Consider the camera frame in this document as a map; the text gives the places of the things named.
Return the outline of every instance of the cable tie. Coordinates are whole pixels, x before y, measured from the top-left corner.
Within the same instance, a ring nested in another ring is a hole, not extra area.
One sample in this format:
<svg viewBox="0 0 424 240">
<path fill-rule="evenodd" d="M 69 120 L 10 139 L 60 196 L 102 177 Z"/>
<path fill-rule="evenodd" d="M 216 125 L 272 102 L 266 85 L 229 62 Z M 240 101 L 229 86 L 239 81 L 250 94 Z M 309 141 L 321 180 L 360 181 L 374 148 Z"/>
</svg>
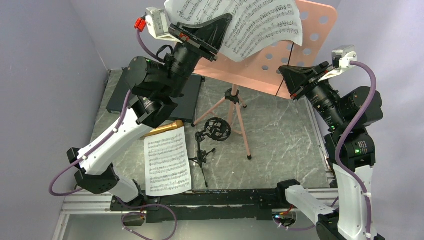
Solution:
<svg viewBox="0 0 424 240">
<path fill-rule="evenodd" d="M 368 197 L 368 198 L 371 198 L 371 192 L 367 192 L 367 193 L 362 193 L 362 195 L 364 195 L 364 196 L 366 196 L 366 197 Z"/>
</svg>

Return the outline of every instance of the gray marble surface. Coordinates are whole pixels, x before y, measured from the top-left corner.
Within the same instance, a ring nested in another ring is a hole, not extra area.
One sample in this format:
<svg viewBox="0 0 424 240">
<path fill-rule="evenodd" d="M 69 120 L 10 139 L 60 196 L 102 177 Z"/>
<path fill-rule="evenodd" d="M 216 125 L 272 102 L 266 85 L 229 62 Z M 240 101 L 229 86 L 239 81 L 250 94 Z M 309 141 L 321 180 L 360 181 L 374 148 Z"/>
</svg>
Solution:
<svg viewBox="0 0 424 240">
<path fill-rule="evenodd" d="M 92 139 L 97 138 L 116 119 L 117 114 L 108 113 L 106 105 L 122 74 L 111 72 Z M 231 88 L 231 84 L 206 78 L 202 83 L 197 103 L 196 117 L 210 109 Z M 250 146 L 252 160 L 247 159 L 243 137 L 233 133 L 223 142 L 206 138 L 203 150 L 216 148 L 203 166 L 208 189 L 275 188 L 278 182 L 296 179 L 305 188 L 328 188 L 326 167 L 320 154 L 306 102 L 275 97 L 266 93 L 240 87 L 240 95 L 247 104 L 241 114 Z M 229 102 L 214 112 L 227 119 Z M 206 117 L 196 127 L 185 125 L 187 152 L 196 156 L 195 132 L 203 129 Z M 233 128 L 240 130 L 237 114 L 233 114 Z M 115 169 L 130 179 L 135 179 L 142 189 L 146 186 L 144 141 L 134 142 L 114 161 Z M 192 188 L 206 189 L 202 171 L 190 162 Z"/>
</svg>

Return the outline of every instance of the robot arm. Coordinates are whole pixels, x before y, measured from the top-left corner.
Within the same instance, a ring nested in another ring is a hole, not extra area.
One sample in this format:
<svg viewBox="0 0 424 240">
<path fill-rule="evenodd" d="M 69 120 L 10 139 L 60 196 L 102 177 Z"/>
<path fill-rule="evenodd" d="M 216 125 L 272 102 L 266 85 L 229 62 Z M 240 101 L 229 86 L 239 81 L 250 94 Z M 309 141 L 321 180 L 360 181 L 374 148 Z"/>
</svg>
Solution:
<svg viewBox="0 0 424 240">
<path fill-rule="evenodd" d="M 148 24 L 159 24 L 151 16 L 154 11 L 149 13 Z M 88 146 L 71 148 L 67 153 L 71 164 L 78 168 L 75 179 L 79 187 L 93 194 L 109 192 L 124 203 L 143 201 L 140 186 L 116 172 L 113 161 L 135 140 L 169 118 L 177 107 L 170 97 L 183 96 L 181 92 L 201 58 L 217 59 L 231 20 L 232 15 L 225 14 L 200 25 L 171 24 L 167 38 L 178 43 L 171 54 L 166 54 L 163 63 L 142 56 L 131 61 L 126 76 L 135 95 L 129 102 L 131 107 L 126 108 L 128 92 L 121 117 Z M 142 18 L 140 24 L 145 26 L 145 21 Z"/>
<path fill-rule="evenodd" d="M 286 202 L 299 208 L 316 225 L 321 239 L 384 239 L 373 226 L 371 199 L 367 199 L 371 197 L 376 157 L 375 145 L 366 127 L 383 118 L 380 93 L 373 93 L 369 105 L 361 109 L 373 89 L 361 86 L 340 97 L 328 81 L 354 67 L 356 57 L 354 46 L 342 46 L 332 51 L 333 66 L 323 62 L 315 67 L 279 68 L 291 98 L 298 100 L 306 96 L 329 126 L 330 134 L 324 137 L 325 147 L 338 183 L 340 211 L 320 204 L 295 180 L 282 182 L 277 188 Z M 356 118 L 358 112 L 362 112 L 359 119 Z M 350 123 L 354 126 L 345 134 Z M 341 151 L 337 159 L 339 142 Z"/>
</svg>

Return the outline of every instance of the paper sheet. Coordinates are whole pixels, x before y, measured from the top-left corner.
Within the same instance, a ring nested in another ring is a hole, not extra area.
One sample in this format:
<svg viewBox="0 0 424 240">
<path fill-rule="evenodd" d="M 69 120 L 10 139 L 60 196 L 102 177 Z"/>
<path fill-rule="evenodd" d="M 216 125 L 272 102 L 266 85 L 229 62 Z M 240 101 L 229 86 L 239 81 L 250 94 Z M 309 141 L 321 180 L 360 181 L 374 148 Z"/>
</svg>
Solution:
<svg viewBox="0 0 424 240">
<path fill-rule="evenodd" d="M 146 194 L 168 196 L 192 189 L 184 127 L 144 139 Z"/>
<path fill-rule="evenodd" d="M 278 41 L 302 46 L 302 21 L 295 0 L 166 0 L 165 9 L 173 24 L 197 25 L 232 14 L 219 52 L 235 62 Z"/>
</svg>

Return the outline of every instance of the pink music stand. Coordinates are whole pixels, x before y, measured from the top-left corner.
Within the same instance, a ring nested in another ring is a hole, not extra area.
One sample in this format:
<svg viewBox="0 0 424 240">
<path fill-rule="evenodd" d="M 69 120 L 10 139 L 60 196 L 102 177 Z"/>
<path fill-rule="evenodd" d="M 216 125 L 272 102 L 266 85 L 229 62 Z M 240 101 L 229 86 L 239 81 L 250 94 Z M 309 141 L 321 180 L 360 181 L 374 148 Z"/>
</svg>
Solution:
<svg viewBox="0 0 424 240">
<path fill-rule="evenodd" d="M 241 62 L 234 62 L 222 54 L 218 60 L 210 62 L 202 59 L 195 68 L 195 73 L 233 84 L 231 95 L 238 96 L 244 107 L 246 104 L 237 94 L 239 86 L 289 99 L 290 94 L 283 83 L 278 68 L 282 65 L 308 67 L 312 66 L 324 41 L 337 19 L 337 11 L 332 6 L 297 0 L 303 27 L 303 45 L 294 45 L 291 41 L 280 41 L 264 48 Z M 197 119 L 192 126 L 197 125 L 208 114 L 213 113 L 219 105 L 225 102 L 225 97 L 210 110 Z M 238 103 L 229 105 L 228 123 L 232 125 L 234 107 L 237 111 L 241 134 L 246 147 L 247 158 L 252 159 L 242 114 Z"/>
</svg>

